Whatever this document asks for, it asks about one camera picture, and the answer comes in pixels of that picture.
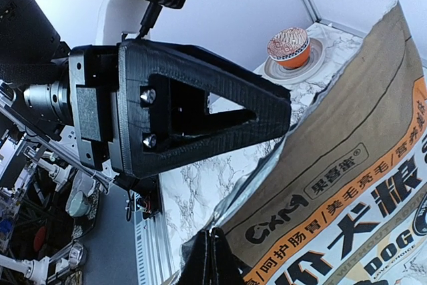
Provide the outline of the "brown white dog food bag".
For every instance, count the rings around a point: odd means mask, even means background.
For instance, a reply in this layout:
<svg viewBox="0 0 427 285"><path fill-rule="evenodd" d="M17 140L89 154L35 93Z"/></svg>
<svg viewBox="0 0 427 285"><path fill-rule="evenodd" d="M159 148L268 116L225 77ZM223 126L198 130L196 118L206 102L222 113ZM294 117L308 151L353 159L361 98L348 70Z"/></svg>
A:
<svg viewBox="0 0 427 285"><path fill-rule="evenodd" d="M395 2L201 230L245 284L426 283L426 80Z"/></svg>

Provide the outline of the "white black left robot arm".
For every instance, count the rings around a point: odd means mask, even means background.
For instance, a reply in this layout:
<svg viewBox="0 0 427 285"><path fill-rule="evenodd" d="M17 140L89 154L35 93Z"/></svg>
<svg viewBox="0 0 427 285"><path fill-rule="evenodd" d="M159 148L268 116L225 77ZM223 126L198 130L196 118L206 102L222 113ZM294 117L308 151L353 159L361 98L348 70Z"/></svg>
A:
<svg viewBox="0 0 427 285"><path fill-rule="evenodd" d="M81 163L144 179L285 135L290 92L194 45L68 49L35 0L1 0L1 79L72 125Z"/></svg>

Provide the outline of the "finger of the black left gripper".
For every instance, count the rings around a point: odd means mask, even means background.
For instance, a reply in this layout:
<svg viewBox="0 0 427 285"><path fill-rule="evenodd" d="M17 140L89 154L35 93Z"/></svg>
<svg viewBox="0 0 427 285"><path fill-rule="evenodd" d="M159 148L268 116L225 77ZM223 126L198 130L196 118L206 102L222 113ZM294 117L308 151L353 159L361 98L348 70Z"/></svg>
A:
<svg viewBox="0 0 427 285"><path fill-rule="evenodd" d="M149 40L117 53L117 172L143 179L289 130L290 92L215 53Z"/></svg>

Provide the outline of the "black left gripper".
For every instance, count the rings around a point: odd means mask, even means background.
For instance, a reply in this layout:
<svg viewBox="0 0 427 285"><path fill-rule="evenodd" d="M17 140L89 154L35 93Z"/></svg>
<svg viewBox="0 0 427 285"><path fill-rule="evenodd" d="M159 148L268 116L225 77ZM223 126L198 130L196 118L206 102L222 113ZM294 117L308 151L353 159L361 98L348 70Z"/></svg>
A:
<svg viewBox="0 0 427 285"><path fill-rule="evenodd" d="M80 162L101 171L109 160L115 180L132 180L126 167L120 137L119 93L120 66L127 43L84 45L69 54L69 103L77 132Z"/></svg>

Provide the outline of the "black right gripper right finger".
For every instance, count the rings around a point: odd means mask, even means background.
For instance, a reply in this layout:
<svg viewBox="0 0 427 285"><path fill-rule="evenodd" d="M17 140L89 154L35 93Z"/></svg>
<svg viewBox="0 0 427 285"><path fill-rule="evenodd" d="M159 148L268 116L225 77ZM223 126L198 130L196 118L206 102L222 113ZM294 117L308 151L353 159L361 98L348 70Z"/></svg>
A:
<svg viewBox="0 0 427 285"><path fill-rule="evenodd" d="M211 284L245 284L225 234L220 228L211 231Z"/></svg>

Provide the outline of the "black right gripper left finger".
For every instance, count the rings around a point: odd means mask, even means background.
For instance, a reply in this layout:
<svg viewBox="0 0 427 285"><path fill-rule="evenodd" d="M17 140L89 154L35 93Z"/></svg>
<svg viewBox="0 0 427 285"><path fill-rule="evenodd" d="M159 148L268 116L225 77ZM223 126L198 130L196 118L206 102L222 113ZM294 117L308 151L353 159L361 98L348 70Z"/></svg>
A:
<svg viewBox="0 0 427 285"><path fill-rule="evenodd" d="M181 247L182 265L178 284L210 284L210 235L200 230Z"/></svg>

